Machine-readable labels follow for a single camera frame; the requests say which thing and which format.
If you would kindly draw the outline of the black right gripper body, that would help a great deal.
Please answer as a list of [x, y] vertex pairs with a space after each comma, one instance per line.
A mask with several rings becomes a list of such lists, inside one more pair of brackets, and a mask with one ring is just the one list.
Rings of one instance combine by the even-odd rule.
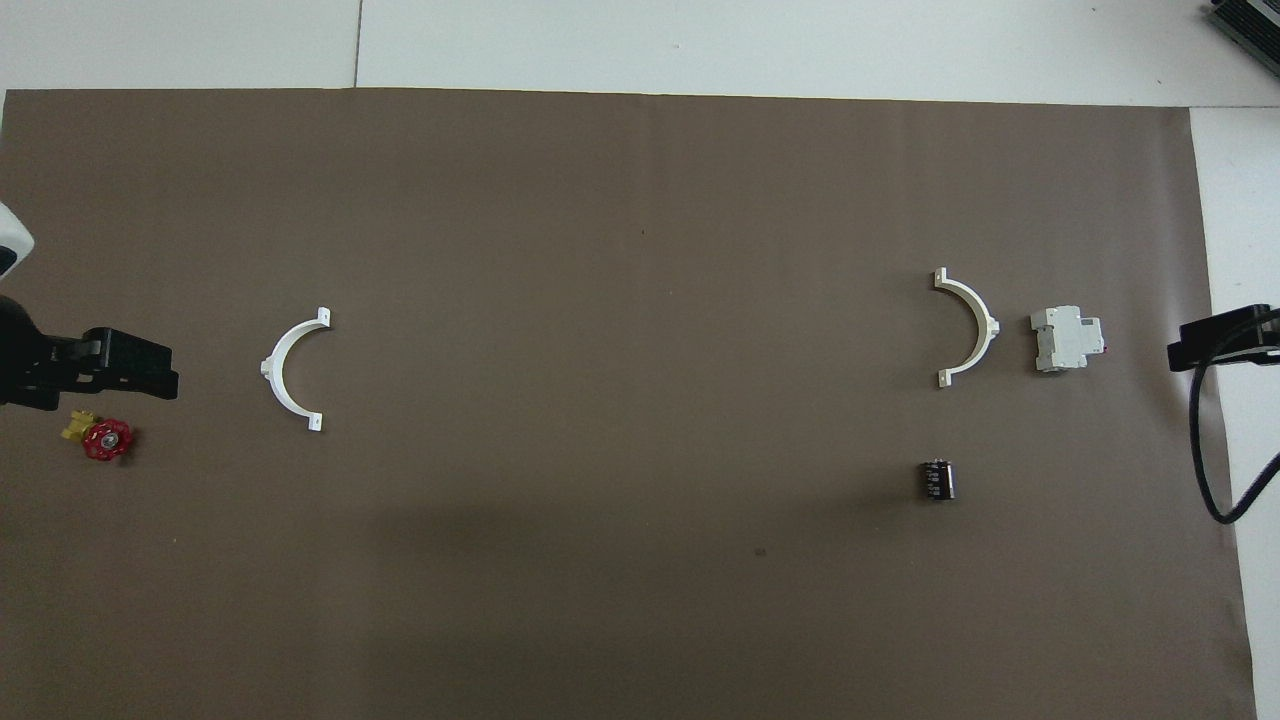
[[1243, 361], [1279, 360], [1279, 315], [1277, 309], [1267, 304], [1253, 304], [1245, 307], [1245, 319], [1251, 327], [1240, 337]]

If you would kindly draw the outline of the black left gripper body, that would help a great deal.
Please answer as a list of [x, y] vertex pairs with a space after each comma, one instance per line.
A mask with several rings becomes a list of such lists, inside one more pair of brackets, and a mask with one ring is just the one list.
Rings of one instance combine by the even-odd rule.
[[42, 333], [15, 300], [1, 297], [1, 404], [52, 411], [64, 393], [100, 395], [109, 328], [78, 340]]

